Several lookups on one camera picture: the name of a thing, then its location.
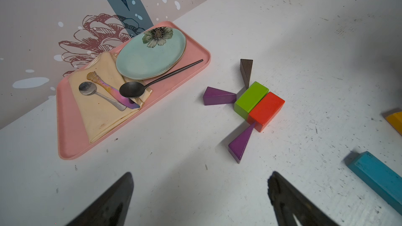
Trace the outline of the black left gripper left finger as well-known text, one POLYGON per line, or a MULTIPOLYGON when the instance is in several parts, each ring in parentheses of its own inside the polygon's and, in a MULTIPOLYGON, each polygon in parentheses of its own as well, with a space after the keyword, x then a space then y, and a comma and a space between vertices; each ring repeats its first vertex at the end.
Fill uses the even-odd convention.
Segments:
POLYGON ((127 172, 68 225, 123 226, 133 191, 133 176, 127 172))

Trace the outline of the yellow long block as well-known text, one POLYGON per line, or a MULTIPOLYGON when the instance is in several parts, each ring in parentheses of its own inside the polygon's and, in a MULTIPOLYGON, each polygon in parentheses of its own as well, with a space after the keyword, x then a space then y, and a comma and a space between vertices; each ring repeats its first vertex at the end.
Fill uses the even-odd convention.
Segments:
POLYGON ((402 111, 390 114, 385 119, 402 136, 402 111))

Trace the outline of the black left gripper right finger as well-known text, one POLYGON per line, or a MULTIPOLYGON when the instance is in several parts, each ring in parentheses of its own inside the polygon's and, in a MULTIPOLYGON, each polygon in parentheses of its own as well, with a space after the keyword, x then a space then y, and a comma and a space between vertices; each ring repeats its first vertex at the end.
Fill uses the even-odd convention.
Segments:
POLYGON ((268 197, 279 226, 338 226, 277 171, 268 179, 268 197))

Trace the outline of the dark brown triangle block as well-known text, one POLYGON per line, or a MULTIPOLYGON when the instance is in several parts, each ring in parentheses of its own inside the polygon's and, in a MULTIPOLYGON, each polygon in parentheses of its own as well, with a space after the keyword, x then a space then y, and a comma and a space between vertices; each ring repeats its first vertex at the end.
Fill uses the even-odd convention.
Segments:
POLYGON ((240 59, 240 72, 241 72, 246 89, 248 89, 249 85, 250 85, 252 65, 253 65, 253 60, 240 59))

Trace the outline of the green rectangular block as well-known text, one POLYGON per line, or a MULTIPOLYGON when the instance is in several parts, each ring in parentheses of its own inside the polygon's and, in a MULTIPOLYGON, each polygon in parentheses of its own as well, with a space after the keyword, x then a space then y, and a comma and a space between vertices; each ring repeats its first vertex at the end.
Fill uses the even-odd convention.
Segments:
POLYGON ((244 120, 248 120, 250 112, 269 91, 264 85, 254 82, 234 103, 234 111, 244 120))

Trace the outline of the red rectangular block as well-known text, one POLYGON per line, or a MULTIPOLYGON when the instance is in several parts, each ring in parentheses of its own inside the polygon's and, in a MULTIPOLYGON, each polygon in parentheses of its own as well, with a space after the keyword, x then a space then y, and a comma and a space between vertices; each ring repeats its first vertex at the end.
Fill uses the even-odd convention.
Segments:
POLYGON ((279 113, 284 104, 285 100, 281 99, 274 93, 269 92, 249 113, 247 121, 251 125, 254 124, 254 128, 258 132, 262 132, 270 121, 279 113))

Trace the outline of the teal long block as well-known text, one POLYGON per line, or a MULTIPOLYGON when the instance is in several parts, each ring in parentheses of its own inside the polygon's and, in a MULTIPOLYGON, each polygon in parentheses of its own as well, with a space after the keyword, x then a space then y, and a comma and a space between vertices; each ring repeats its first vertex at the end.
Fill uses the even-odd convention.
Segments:
POLYGON ((350 152, 346 166, 399 214, 402 213, 402 177, 366 151, 350 152))

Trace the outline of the purple triangle block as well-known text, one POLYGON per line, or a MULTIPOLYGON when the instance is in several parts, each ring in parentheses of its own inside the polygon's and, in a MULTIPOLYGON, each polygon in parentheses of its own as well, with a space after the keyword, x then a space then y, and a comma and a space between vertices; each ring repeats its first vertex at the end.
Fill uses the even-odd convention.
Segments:
POLYGON ((247 148, 251 134, 256 126, 256 122, 251 124, 243 123, 237 130, 237 136, 228 144, 228 151, 234 160, 240 164, 247 148))
POLYGON ((233 104, 236 101, 237 101, 237 94, 216 89, 213 87, 207 87, 203 95, 203 102, 205 106, 233 104))

